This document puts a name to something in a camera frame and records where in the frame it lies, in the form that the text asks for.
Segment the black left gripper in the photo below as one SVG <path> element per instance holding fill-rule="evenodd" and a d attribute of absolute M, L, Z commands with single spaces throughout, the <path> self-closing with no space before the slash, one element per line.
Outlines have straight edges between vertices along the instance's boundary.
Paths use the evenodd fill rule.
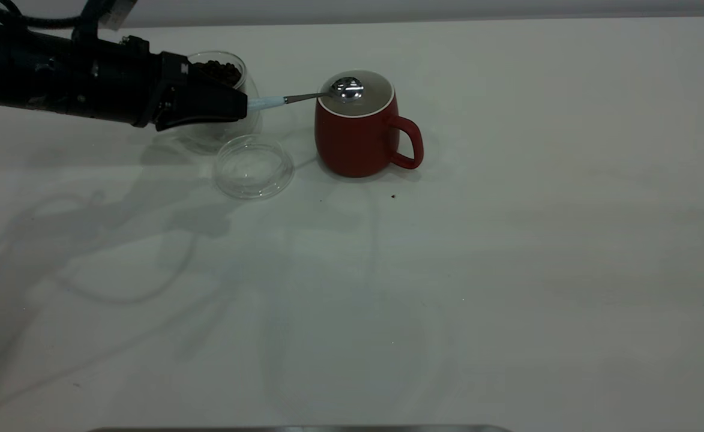
<path fill-rule="evenodd" d="M 78 35 L 68 56 L 69 115 L 156 131 L 232 123 L 248 114 L 245 72 L 231 62 L 189 63 L 174 53 L 151 53 L 149 42 Z"/>

